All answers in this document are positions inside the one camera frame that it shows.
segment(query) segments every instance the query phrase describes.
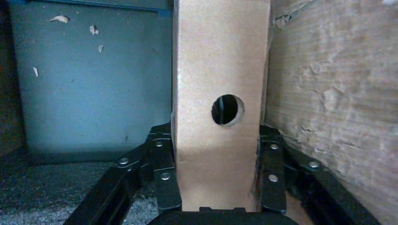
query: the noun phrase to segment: worn wooden surface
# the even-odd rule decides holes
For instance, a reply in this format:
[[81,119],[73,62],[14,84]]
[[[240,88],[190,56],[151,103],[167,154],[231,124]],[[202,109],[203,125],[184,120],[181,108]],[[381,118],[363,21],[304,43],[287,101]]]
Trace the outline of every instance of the worn wooden surface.
[[380,222],[398,224],[397,5],[273,7],[274,18],[293,16],[274,29],[265,122],[330,167]]

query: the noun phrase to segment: wooden board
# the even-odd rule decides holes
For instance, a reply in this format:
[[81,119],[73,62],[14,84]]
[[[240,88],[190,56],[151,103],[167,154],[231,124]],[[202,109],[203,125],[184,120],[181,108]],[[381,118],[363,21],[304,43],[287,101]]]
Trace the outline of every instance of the wooden board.
[[0,156],[25,142],[11,26],[3,4],[0,3]]
[[[253,211],[269,0],[180,0],[174,16],[173,124],[183,210]],[[226,94],[243,107],[234,125],[222,127],[211,111]]]
[[279,0],[272,11],[293,17],[274,30],[265,122],[333,169],[380,222],[398,224],[397,5]]

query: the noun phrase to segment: floor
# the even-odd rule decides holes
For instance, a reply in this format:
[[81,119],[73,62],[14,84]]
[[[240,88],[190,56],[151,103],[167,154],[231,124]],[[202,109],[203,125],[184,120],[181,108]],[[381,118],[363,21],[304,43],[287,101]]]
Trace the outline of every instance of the floor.
[[[33,166],[0,182],[0,225],[63,224],[112,163]],[[154,185],[136,195],[124,225],[158,216]]]

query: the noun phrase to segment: blue-gray panel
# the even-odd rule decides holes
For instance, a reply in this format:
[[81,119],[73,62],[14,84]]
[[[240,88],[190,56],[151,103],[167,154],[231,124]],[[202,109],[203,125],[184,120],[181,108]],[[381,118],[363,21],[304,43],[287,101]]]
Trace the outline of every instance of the blue-gray panel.
[[[70,21],[48,22],[57,15]],[[34,163],[112,160],[169,121],[170,17],[31,2],[12,5],[11,18]]]

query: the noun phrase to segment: hole in cardboard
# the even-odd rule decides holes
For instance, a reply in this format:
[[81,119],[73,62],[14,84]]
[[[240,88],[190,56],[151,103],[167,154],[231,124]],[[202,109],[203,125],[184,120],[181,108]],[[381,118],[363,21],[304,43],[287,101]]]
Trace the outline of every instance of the hole in cardboard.
[[243,101],[235,95],[219,97],[212,107],[212,117],[216,124],[230,127],[238,123],[245,111]]

